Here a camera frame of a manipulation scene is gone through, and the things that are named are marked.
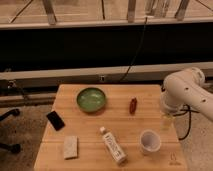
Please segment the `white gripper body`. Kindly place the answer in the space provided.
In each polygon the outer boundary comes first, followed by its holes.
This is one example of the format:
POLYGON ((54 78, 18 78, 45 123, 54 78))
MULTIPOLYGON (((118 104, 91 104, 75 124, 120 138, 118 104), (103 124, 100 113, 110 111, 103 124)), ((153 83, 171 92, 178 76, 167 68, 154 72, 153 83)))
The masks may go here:
POLYGON ((167 91, 160 96, 160 109, 166 115, 174 116, 181 108, 181 102, 167 91))

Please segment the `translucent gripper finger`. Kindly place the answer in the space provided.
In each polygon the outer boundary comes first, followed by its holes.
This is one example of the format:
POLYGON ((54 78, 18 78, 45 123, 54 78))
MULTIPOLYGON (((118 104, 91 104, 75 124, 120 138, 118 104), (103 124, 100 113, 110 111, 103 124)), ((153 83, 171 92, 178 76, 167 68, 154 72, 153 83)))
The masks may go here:
POLYGON ((173 117, 170 115, 163 115, 161 118, 161 129, 168 130, 173 122, 173 117))

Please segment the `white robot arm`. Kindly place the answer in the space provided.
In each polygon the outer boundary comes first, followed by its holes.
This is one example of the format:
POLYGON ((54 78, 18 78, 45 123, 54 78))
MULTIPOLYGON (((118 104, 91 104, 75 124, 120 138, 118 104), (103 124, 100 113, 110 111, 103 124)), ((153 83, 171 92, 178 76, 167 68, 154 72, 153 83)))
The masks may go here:
POLYGON ((197 67, 174 72, 165 77, 164 91, 159 98, 162 129, 168 130, 173 117, 184 104, 196 109, 213 122, 213 94, 203 88, 205 75, 197 67))

